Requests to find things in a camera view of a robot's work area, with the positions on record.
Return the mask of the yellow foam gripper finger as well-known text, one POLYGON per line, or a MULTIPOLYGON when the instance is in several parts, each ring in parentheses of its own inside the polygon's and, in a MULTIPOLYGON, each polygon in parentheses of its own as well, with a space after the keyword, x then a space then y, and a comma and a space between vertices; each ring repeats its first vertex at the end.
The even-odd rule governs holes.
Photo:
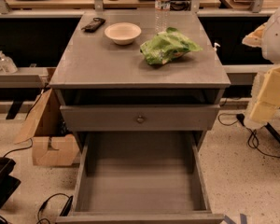
POLYGON ((257 29, 255 29, 250 34, 246 35, 242 43, 246 46, 252 47, 252 48, 260 48, 261 42, 262 42, 262 35, 263 31, 265 29, 266 22, 264 22, 261 26, 259 26, 257 29))
POLYGON ((275 65, 264 74, 256 103, 249 118, 256 123, 267 123, 280 108, 280 65, 275 65))

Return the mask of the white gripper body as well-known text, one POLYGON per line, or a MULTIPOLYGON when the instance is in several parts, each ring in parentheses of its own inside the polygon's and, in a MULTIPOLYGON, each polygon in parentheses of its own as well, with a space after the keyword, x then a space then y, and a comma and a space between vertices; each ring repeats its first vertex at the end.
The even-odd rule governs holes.
POLYGON ((280 7, 268 19, 261 41, 262 56, 280 64, 280 7))

